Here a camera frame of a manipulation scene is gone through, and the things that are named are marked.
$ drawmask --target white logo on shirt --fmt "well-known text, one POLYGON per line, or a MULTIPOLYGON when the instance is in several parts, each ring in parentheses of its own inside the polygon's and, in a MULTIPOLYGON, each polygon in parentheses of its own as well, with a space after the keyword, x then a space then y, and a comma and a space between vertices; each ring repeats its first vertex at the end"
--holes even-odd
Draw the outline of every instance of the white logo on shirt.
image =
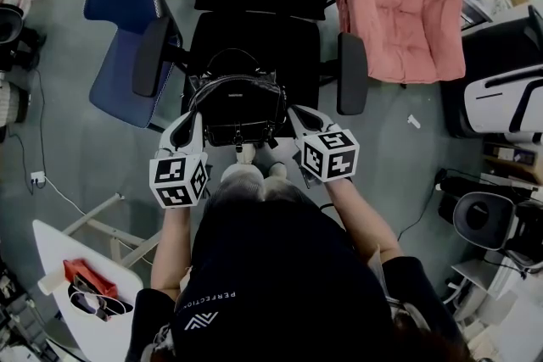
POLYGON ((185 330, 187 331, 188 329, 200 329, 202 327, 207 327, 209 324, 211 324, 211 321, 213 321, 217 314, 219 313, 196 314, 185 326, 185 330))

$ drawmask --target white cable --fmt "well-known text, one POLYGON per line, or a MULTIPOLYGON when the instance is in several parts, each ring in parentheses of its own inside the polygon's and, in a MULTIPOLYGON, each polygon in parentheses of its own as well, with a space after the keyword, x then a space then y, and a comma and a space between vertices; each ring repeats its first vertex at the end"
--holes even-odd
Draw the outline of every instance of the white cable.
POLYGON ((65 201, 68 201, 69 203, 71 203, 74 207, 76 207, 77 211, 79 211, 81 214, 85 215, 86 213, 84 213, 83 211, 81 211, 81 209, 75 205, 72 201, 70 201, 65 195, 63 195, 60 190, 51 182, 51 180, 49 180, 46 176, 45 177, 45 180, 51 185, 51 187, 56 191, 56 193, 58 193, 62 199, 64 199, 65 201))
MULTIPOLYGON (((120 244, 122 244, 125 248, 127 248, 127 249, 131 250, 132 252, 134 252, 134 249, 131 248, 130 246, 128 246, 126 243, 123 243, 123 242, 122 242, 121 240, 119 240, 118 238, 117 238, 117 241, 118 241, 120 244)), ((140 257, 140 259, 142 259, 143 261, 145 261, 145 262, 146 262, 147 264, 149 264, 149 265, 153 265, 153 263, 152 263, 151 261, 149 261, 148 259, 146 259, 145 257, 140 257)))

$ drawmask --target blue chair seat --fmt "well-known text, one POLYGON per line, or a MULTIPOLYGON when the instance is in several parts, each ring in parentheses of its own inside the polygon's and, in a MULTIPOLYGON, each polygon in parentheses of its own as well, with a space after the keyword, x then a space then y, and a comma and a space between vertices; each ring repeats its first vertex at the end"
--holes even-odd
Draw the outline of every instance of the blue chair seat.
MULTIPOLYGON (((89 99, 107 114, 136 127, 147 128, 173 64, 163 63, 157 92, 153 97, 142 97, 134 93, 133 67, 142 38, 141 35, 122 29, 117 31, 92 85, 89 99)), ((176 37, 171 38, 170 43, 179 44, 176 37)))

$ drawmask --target power socket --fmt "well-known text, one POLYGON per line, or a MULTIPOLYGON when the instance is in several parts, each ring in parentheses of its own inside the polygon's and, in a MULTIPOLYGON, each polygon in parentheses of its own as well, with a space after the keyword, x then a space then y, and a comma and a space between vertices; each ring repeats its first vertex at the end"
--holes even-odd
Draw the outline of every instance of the power socket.
POLYGON ((45 184, 45 172, 43 172, 43 170, 40 170, 39 172, 32 172, 31 184, 35 186, 41 186, 45 184))

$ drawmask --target gray pants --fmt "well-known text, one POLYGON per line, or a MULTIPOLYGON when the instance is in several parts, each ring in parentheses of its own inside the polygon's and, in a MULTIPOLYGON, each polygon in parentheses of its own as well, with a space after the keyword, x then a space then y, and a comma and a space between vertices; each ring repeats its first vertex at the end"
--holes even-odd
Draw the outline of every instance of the gray pants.
POLYGON ((298 187, 278 176, 261 176, 247 172, 234 172, 228 176, 205 205, 204 214, 211 208, 227 203, 289 201, 316 207, 298 187))

